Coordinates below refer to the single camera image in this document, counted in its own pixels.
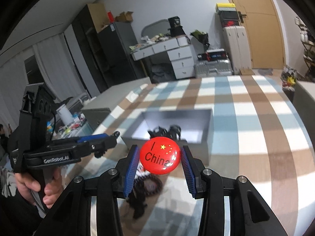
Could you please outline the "white cylinder bottle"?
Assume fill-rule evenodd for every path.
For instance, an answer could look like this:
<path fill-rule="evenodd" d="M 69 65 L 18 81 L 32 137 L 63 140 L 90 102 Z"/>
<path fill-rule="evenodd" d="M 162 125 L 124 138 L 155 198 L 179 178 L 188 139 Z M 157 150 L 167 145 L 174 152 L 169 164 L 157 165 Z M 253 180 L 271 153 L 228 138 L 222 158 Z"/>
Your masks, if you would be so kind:
<path fill-rule="evenodd" d="M 65 104 L 61 105 L 57 110 L 57 114 L 59 115 L 61 121 L 64 123 L 65 126 L 72 124 L 74 122 L 73 115 L 68 110 Z"/>

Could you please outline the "grey bedside cabinet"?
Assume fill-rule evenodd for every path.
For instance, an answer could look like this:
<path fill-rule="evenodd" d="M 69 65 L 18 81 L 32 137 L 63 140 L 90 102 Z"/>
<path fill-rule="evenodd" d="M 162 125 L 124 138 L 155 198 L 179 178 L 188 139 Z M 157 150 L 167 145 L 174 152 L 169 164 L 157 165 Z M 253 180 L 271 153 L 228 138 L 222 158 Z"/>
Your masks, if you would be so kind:
<path fill-rule="evenodd" d="M 106 119 L 114 108 L 129 94 L 130 91 L 140 87 L 142 84 L 150 84 L 149 77 L 133 80 L 123 84 L 110 87 L 99 96 L 92 99 L 82 109 L 91 128 L 95 131 Z"/>

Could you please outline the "seated person in background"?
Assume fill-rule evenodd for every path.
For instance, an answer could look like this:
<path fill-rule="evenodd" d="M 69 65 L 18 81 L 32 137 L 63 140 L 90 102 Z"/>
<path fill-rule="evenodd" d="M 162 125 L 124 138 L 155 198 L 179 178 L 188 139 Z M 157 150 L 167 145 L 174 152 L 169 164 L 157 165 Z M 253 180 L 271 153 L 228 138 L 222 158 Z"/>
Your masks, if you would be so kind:
<path fill-rule="evenodd" d="M 0 124 L 0 138 L 1 138 L 1 147 L 4 149 L 5 153 L 8 153 L 9 137 L 5 135 L 3 124 Z"/>

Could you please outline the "white curtain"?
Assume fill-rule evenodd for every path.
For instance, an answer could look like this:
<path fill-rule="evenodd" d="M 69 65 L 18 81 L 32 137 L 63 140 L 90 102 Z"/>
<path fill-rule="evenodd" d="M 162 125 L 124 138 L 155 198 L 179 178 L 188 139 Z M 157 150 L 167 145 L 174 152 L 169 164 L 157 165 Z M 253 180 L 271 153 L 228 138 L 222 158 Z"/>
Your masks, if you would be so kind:
<path fill-rule="evenodd" d="M 46 83 L 57 101 L 86 88 L 79 77 L 64 34 L 40 41 L 1 65 L 1 124 L 15 129 L 28 84 Z"/>

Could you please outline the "black shoe box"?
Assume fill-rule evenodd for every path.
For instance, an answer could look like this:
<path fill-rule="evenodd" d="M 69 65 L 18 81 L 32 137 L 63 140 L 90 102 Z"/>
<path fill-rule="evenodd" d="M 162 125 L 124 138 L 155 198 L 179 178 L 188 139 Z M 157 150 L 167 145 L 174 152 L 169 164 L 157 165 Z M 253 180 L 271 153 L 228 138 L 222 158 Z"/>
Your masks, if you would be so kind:
<path fill-rule="evenodd" d="M 238 12 L 236 11 L 221 11 L 218 15 L 223 28 L 240 25 Z"/>

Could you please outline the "grey bed footboard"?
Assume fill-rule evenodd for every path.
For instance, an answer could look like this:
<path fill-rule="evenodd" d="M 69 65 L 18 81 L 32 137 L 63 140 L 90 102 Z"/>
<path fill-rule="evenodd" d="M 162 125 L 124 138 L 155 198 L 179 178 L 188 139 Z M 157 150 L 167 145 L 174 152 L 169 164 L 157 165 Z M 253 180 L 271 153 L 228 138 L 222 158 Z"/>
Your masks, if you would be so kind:
<path fill-rule="evenodd" d="M 301 117 L 314 146 L 315 138 L 315 84 L 298 81 L 295 86 L 293 105 Z"/>

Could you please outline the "grey cardboard box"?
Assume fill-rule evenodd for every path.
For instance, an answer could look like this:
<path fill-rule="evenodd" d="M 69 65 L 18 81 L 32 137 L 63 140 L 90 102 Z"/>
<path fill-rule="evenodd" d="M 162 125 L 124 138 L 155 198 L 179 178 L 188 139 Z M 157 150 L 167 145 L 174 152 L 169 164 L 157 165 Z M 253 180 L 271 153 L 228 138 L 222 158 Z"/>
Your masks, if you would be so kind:
<path fill-rule="evenodd" d="M 165 136 L 180 147 L 188 146 L 192 156 L 209 164 L 214 119 L 212 109 L 145 111 L 122 134 L 127 147 L 142 147 L 149 139 Z"/>

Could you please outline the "red China flag badge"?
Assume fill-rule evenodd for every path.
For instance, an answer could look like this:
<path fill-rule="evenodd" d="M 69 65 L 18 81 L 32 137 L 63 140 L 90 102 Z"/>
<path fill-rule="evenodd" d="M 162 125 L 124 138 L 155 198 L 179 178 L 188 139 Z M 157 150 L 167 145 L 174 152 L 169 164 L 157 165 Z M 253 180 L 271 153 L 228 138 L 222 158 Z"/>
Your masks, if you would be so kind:
<path fill-rule="evenodd" d="M 181 161 L 181 149 L 170 138 L 154 137 L 142 145 L 139 160 L 144 169 L 151 174 L 168 174 L 179 165 Z"/>

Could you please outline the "white upright suitcase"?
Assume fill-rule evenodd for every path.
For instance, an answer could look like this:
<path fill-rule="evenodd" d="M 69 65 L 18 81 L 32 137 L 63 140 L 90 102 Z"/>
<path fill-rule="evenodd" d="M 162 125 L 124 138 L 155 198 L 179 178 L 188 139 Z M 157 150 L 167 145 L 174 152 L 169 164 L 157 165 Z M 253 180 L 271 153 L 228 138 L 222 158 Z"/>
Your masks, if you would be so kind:
<path fill-rule="evenodd" d="M 238 75 L 241 69 L 251 69 L 251 54 L 245 27 L 224 27 L 223 36 L 234 73 Z"/>

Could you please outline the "black hair claw clip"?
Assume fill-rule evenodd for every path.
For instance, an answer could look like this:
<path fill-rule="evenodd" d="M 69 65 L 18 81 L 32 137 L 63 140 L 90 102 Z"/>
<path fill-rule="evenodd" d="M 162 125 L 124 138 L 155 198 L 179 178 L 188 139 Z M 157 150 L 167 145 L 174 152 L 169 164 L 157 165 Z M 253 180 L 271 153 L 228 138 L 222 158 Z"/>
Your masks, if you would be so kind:
<path fill-rule="evenodd" d="M 145 195 L 141 192 L 132 190 L 128 195 L 127 203 L 134 210 L 133 219 L 139 219 L 144 215 L 147 204 L 145 203 Z"/>

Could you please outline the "white desk with drawers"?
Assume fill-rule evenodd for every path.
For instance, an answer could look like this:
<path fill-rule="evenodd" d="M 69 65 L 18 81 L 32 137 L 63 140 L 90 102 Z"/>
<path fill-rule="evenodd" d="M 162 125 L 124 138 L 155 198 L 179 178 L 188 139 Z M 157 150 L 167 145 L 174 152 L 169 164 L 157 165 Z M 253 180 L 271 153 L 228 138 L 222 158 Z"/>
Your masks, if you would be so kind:
<path fill-rule="evenodd" d="M 146 45 L 132 51 L 131 55 L 134 61 L 138 61 L 165 52 L 171 62 L 176 79 L 195 77 L 194 65 L 197 55 L 186 35 Z"/>

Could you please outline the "black hat on desk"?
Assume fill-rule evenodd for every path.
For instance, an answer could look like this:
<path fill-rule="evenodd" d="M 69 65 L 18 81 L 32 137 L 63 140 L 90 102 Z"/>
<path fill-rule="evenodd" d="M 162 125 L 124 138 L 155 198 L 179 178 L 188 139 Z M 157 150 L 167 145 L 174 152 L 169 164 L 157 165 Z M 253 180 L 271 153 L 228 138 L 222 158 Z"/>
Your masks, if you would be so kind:
<path fill-rule="evenodd" d="M 170 31 L 171 37 L 186 35 L 181 25 L 180 18 L 178 16 L 169 18 L 168 22 L 170 24 L 169 31 Z"/>

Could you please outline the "yellow-lid shoe box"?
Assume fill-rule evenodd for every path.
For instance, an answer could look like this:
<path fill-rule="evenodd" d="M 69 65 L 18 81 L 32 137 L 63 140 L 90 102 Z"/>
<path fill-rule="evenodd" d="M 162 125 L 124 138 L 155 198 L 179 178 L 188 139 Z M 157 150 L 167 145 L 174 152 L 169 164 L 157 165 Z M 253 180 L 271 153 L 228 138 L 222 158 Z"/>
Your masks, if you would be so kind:
<path fill-rule="evenodd" d="M 216 13 L 220 14 L 223 11 L 236 11 L 236 6 L 234 3 L 217 3 L 216 4 Z"/>

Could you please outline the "silver flat suitcase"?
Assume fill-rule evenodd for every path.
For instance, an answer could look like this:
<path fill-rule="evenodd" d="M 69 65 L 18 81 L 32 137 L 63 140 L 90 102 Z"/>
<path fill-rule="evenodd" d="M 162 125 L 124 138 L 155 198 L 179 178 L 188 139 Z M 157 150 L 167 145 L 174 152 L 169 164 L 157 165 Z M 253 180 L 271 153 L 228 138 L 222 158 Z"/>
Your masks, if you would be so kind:
<path fill-rule="evenodd" d="M 229 59 L 216 61 L 199 61 L 194 65 L 196 78 L 231 76 L 233 69 Z"/>

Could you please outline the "cardboard box on fridge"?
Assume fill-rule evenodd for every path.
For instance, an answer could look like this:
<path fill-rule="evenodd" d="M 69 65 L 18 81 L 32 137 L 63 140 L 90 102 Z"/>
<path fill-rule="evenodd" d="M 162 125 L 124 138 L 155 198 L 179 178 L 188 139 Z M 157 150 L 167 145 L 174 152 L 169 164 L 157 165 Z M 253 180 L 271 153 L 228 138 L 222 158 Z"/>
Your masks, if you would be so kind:
<path fill-rule="evenodd" d="M 121 12 L 118 16 L 115 17 L 115 21 L 116 22 L 133 22 L 132 14 L 133 14 L 132 11 Z"/>

